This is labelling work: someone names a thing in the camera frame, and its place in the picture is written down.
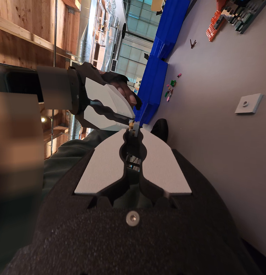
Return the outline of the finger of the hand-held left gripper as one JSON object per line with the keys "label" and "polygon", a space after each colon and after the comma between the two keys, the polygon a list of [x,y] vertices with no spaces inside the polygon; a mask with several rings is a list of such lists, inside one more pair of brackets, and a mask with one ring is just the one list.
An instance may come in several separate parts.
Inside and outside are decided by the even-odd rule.
{"label": "finger of the hand-held left gripper", "polygon": [[131,106],[113,85],[102,85],[90,78],[86,78],[85,89],[90,101],[100,102],[104,107],[109,107],[115,114],[130,119],[135,118]]}
{"label": "finger of the hand-held left gripper", "polygon": [[120,131],[122,129],[129,129],[128,125],[125,125],[114,120],[106,118],[104,115],[98,114],[93,107],[87,106],[83,115],[84,119],[90,122],[101,130],[107,131]]}

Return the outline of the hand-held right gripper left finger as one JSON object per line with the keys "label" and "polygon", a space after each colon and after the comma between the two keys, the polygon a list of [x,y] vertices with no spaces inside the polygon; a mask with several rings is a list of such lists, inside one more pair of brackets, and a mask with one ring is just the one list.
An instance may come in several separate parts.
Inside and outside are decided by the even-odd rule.
{"label": "hand-held right gripper left finger", "polygon": [[125,162],[127,137],[128,130],[122,129],[94,149],[75,195],[104,196],[113,204],[129,189]]}

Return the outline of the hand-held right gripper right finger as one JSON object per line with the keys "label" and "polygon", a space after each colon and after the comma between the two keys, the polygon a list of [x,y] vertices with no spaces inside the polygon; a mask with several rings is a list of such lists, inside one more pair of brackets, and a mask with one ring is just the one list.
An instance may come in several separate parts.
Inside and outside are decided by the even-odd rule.
{"label": "hand-held right gripper right finger", "polygon": [[140,191],[153,204],[161,198],[188,196],[192,190],[171,150],[160,138],[140,129]]}

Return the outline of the small grey tan brick assembly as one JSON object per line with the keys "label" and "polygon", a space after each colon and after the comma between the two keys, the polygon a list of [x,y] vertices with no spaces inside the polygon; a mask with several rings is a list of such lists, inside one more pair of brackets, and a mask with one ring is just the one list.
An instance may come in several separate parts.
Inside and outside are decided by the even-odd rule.
{"label": "small grey tan brick assembly", "polygon": [[129,135],[132,137],[138,136],[138,131],[140,127],[140,121],[130,120],[129,121]]}

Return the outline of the light grey square tile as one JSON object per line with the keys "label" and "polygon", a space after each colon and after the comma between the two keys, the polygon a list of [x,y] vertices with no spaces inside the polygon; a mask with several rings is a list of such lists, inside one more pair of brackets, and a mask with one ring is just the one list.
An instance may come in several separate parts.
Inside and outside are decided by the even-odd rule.
{"label": "light grey square tile", "polygon": [[263,94],[252,94],[241,97],[235,110],[237,115],[253,115],[257,112],[258,107],[263,99]]}

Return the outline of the person's left forearm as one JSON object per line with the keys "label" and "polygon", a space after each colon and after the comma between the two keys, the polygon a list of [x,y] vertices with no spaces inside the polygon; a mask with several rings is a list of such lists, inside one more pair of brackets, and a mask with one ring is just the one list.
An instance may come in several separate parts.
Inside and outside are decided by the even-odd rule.
{"label": "person's left forearm", "polygon": [[57,152],[44,161],[42,195],[46,196],[83,156],[115,133],[116,131],[95,129],[83,140],[74,139],[59,146]]}

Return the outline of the person's left hand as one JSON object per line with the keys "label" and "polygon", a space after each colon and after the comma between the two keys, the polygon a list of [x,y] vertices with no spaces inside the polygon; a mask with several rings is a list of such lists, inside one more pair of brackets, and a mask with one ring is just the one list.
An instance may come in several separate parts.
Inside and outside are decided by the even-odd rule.
{"label": "person's left hand", "polygon": [[122,74],[115,72],[102,72],[99,71],[102,79],[113,85],[121,95],[127,100],[131,108],[135,107],[137,110],[140,110],[142,106],[141,99],[133,92],[128,86],[128,78]]}

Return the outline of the toy brick castle model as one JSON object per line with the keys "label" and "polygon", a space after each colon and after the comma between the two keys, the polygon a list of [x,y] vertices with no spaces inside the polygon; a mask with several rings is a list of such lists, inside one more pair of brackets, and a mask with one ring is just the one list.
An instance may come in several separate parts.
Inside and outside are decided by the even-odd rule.
{"label": "toy brick castle model", "polygon": [[226,22],[243,34],[265,6],[266,0],[216,0],[217,10],[206,31],[208,40],[212,42]]}

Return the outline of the silver ventilation duct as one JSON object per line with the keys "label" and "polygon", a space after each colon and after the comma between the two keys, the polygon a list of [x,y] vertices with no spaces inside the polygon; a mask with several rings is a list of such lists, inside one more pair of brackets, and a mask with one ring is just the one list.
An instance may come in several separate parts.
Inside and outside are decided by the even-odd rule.
{"label": "silver ventilation duct", "polygon": [[[76,45],[76,54],[77,58],[76,60],[70,61],[70,67],[79,66],[80,64],[83,64],[84,62],[90,61],[90,54],[92,51],[92,38],[88,39],[88,34],[83,33],[82,36],[79,38],[79,41]],[[69,113],[69,126],[68,126],[68,141],[74,140],[74,139],[80,139],[81,133],[81,124],[76,119],[75,115],[72,113]]]}

